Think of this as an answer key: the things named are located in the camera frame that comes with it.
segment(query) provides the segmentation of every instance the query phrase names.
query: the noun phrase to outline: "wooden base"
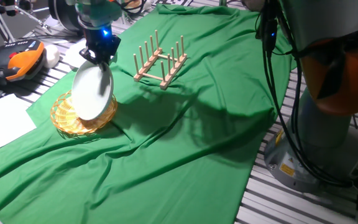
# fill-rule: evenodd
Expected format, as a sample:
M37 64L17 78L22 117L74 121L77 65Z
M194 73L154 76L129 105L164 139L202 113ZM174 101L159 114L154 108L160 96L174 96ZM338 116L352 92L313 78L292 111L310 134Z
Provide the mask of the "wooden base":
M173 77L178 73L179 69L185 63L186 59L187 59L187 54L184 54L184 55L180 56L180 62L177 61L175 63L175 68L171 68L170 75L167 74L165 76L165 81L161 82L160 88L162 90L166 90L168 88L169 83L171 83Z
M155 50L155 52L153 53L153 55L149 58L149 61L144 63L143 67L139 70L139 73L136 74L134 76L134 80L139 82L140 79L143 77L143 76L150 76L150 75L144 75L144 73L148 72L150 70L150 68L152 67L152 65L157 61L158 59L158 55L162 53L162 48L158 48L157 50Z

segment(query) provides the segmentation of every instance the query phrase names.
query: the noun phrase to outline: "yellow sticker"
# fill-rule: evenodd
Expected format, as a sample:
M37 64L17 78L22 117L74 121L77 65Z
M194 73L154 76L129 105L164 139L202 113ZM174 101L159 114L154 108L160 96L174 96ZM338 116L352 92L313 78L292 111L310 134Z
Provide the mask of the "yellow sticker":
M283 135L283 130L280 130L279 133L277 133L277 137L276 137L276 146L280 143L281 141L281 135Z
M293 174L295 173L295 169L292 169L291 167L282 164L280 167L280 170L282 170L284 173L290 175L291 177L293 177Z

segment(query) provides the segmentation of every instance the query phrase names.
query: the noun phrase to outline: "wooden peg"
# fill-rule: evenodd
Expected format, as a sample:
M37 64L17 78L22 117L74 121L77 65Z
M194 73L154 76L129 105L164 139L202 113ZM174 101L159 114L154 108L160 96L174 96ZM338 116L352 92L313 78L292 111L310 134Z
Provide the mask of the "wooden peg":
M178 62L180 62L180 56L179 56L179 42L177 42L177 55L178 55Z
M175 69L175 54L173 52L173 47L171 47L171 52L172 52L172 67L173 69Z
M171 75L171 56L168 54L168 75Z
M157 44L157 50L160 48L159 44L158 44L158 33L157 30L155 30L155 43Z
M154 55L153 36L150 35L150 44L152 46L152 56Z
M165 81L164 62L161 61L162 80Z
M143 52L141 46L139 46L139 52L140 52L140 60L142 61L142 68L144 68Z
M137 66L137 60L136 60L136 54L134 54L134 59L135 59L135 66L136 66L136 74L139 74L139 67Z
M147 41L144 42L144 45L146 46L146 57L147 57L147 62L150 62L150 57L149 57L149 48L147 47Z
M185 56L185 47L183 46L183 36L180 36L180 42L181 42L181 55Z

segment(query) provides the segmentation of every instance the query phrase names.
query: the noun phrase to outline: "warning label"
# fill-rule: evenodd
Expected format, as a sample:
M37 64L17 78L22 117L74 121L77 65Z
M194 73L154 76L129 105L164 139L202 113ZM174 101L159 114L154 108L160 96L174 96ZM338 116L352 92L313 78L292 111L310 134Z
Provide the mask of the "warning label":
M293 174L295 173L294 169L292 169L291 167L288 167L285 164L281 165L280 170L283 171L284 173L290 175L291 177L293 177Z
M287 152L285 153L283 163L280 166L280 170L283 171L284 173L290 175L291 177L293 177L293 175L295 173L295 167L293 165L293 158Z

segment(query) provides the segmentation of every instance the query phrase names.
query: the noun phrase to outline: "white plate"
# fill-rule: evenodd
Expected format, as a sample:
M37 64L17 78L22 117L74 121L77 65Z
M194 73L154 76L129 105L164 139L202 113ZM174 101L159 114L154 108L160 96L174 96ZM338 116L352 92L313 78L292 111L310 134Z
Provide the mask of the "white plate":
M106 63L104 66L107 69L102 72L99 66L86 61L75 75L71 97L74 110L81 119L97 118L110 104L113 80L109 66Z

